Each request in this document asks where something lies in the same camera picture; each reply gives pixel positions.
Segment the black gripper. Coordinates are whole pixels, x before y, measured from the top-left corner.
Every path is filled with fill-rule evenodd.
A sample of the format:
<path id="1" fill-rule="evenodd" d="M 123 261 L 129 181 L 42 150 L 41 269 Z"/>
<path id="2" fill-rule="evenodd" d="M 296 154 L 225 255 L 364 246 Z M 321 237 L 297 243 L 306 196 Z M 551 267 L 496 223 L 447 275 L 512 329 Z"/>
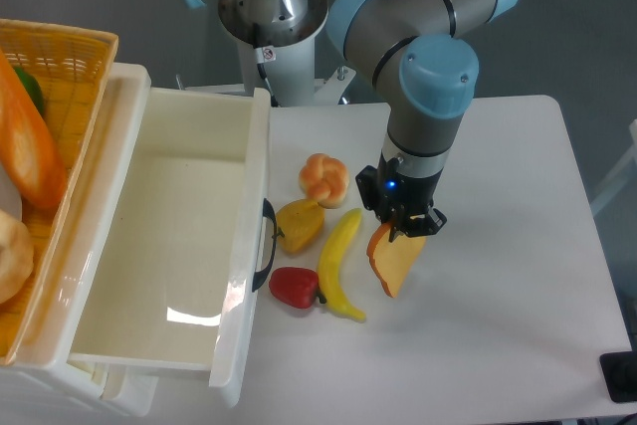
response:
<path id="1" fill-rule="evenodd" d="M 381 224 L 390 224 L 389 242 L 401 231 L 410 238 L 438 234 L 447 223 L 433 200 L 441 172 L 418 178 L 401 174 L 398 166 L 397 159 L 380 157 L 378 167 L 368 165 L 355 176 L 364 208 Z"/>

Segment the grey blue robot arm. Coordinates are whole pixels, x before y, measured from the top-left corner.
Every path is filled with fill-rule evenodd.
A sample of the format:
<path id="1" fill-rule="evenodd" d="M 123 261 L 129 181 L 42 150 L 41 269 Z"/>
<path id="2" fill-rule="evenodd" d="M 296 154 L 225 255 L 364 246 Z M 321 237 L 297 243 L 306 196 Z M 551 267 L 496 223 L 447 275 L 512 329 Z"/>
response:
<path id="1" fill-rule="evenodd" d="M 379 162 L 356 176 L 362 203 L 392 236 L 410 238 L 446 222 L 433 195 L 479 74 L 463 35 L 518 1 L 185 0 L 216 8 L 245 91 L 265 89 L 273 106 L 316 98 L 315 39 L 327 34 L 390 107 Z"/>

